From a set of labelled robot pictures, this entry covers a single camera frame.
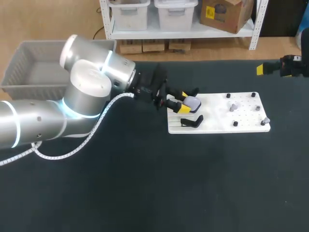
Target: white storage shelf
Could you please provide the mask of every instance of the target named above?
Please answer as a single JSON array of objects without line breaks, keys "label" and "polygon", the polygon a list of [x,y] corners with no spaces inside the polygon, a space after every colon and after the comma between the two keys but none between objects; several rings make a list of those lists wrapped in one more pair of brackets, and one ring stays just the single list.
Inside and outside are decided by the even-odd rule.
[{"label": "white storage shelf", "polygon": [[251,37],[254,29],[252,19],[239,31],[232,34],[199,23],[199,16],[194,13],[191,31],[168,32],[161,31],[158,9],[152,4],[148,8],[148,29],[142,31],[120,31],[113,27],[112,39],[186,39],[186,38],[222,38],[222,37]]},{"label": "white storage shelf", "polygon": [[161,31],[159,25],[158,9],[154,3],[148,8],[148,29],[144,31],[119,31],[114,25],[114,18],[109,20],[108,0],[100,0],[102,17],[107,39],[185,39],[185,38],[226,38],[226,37],[252,37],[250,50],[255,50],[262,23],[264,20],[268,0],[257,0],[256,24],[252,19],[237,34],[232,34],[199,23],[199,15],[195,10],[191,31],[169,32]]}]

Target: cardboard box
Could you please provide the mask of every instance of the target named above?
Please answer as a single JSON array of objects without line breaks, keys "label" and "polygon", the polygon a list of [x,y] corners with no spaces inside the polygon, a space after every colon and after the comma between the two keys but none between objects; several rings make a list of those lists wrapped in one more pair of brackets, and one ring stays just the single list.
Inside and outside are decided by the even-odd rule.
[{"label": "cardboard box", "polygon": [[119,47],[121,54],[138,54],[141,53],[141,40],[122,40]]},{"label": "cardboard box", "polygon": [[237,34],[251,17],[254,0],[203,0],[201,24]]},{"label": "cardboard box", "polygon": [[169,50],[173,52],[188,54],[191,49],[190,39],[172,39],[169,40]]},{"label": "cardboard box", "polygon": [[143,40],[143,52],[164,52],[164,40]]}]

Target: white cable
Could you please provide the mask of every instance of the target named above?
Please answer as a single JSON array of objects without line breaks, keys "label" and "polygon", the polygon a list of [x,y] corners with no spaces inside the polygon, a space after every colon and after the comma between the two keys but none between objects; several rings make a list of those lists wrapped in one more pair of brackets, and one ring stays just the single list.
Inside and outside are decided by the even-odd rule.
[{"label": "white cable", "polygon": [[20,153],[20,154],[18,154],[16,156],[13,156],[11,158],[8,158],[8,159],[5,159],[3,161],[0,161],[0,166],[3,166],[3,165],[8,164],[8,163],[11,163],[11,162],[13,162],[15,160],[18,160],[20,158],[23,158],[24,156],[26,156],[26,155],[34,152],[36,149],[38,149],[39,146],[41,146],[41,144],[42,144],[42,142],[37,142],[37,144],[35,146],[33,146],[32,148],[28,149],[27,151],[24,151],[23,153]]},{"label": "white cable", "polygon": [[[120,98],[122,97],[130,97],[130,98],[133,98],[134,97],[134,94],[133,93],[122,93],[122,94],[119,94],[118,96],[116,96],[113,100],[110,101],[110,103],[108,103],[108,105],[105,107],[103,113],[101,114],[100,118],[98,119],[96,125],[94,126],[94,128],[91,130],[90,134],[88,135],[88,137],[82,142],[82,144],[80,144],[76,149],[74,149],[73,151],[65,154],[65,155],[62,155],[62,156],[46,156],[44,154],[42,154],[40,151],[38,151],[38,149],[34,149],[33,151],[38,155],[40,156],[41,158],[43,159],[46,159],[46,160],[61,160],[61,159],[65,159],[65,158],[68,158],[72,155],[74,155],[75,153],[77,153],[79,150],[81,150],[89,141],[90,139],[92,138],[92,136],[95,134],[95,132],[97,131],[99,125],[101,124],[103,118],[105,117],[106,113],[109,111],[109,109],[111,108],[111,106]],[[35,143],[32,143],[31,144],[32,147],[34,148],[35,146],[37,146],[38,144],[35,144]]]},{"label": "white cable", "polygon": [[15,160],[18,160],[32,152],[35,152],[38,156],[40,156],[41,158],[43,159],[46,159],[46,160],[61,160],[61,159],[65,159],[67,157],[70,157],[72,155],[74,155],[75,153],[77,153],[79,150],[81,150],[89,141],[90,139],[92,138],[92,136],[95,134],[95,132],[97,131],[99,125],[101,124],[103,118],[105,117],[106,113],[109,111],[109,109],[111,108],[111,106],[120,98],[123,98],[123,97],[130,97],[130,98],[133,98],[134,97],[134,94],[133,93],[122,93],[122,94],[119,94],[118,96],[116,96],[113,100],[110,101],[110,103],[108,103],[108,105],[105,107],[103,113],[101,114],[100,118],[98,119],[96,125],[94,126],[94,128],[91,130],[90,134],[88,135],[88,137],[82,142],[82,144],[80,144],[76,149],[74,149],[73,151],[65,154],[65,155],[62,155],[62,156],[56,156],[56,157],[53,157],[53,156],[46,156],[44,154],[42,154],[40,151],[38,151],[38,148],[41,146],[42,142],[37,142],[37,143],[32,143],[32,148],[28,149],[27,151],[24,151],[23,153],[20,153],[16,156],[13,156],[11,158],[8,158],[8,159],[5,159],[3,161],[0,161],[0,166],[3,166],[5,164],[8,164],[8,163],[11,163]]}]

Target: wooden floor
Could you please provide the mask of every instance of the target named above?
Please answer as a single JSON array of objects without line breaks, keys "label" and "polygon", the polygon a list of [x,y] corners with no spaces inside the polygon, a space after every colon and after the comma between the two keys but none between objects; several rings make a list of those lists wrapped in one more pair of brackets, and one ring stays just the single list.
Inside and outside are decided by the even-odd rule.
[{"label": "wooden floor", "polygon": [[[2,0],[0,6],[0,73],[4,73],[15,49],[24,40],[65,40],[71,34],[92,39],[103,26],[96,13],[99,0]],[[96,39],[104,39],[101,30]],[[193,40],[188,55],[127,55],[131,60],[195,61],[219,59],[278,59],[300,55],[294,38],[260,38],[257,50],[249,51],[248,38]],[[0,93],[0,99],[8,98]]]}]

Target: black table surface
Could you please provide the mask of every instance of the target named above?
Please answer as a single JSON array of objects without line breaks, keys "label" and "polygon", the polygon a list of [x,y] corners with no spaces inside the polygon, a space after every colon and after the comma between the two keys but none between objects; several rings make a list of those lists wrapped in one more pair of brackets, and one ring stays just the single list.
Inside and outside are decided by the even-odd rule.
[{"label": "black table surface", "polygon": [[[162,64],[175,87],[258,92],[270,132],[173,135],[166,110],[119,100],[73,157],[30,154],[0,168],[0,231],[308,231],[309,79],[257,77],[261,63]],[[137,63],[141,71],[155,65]],[[81,141],[40,150],[61,155]]]}]

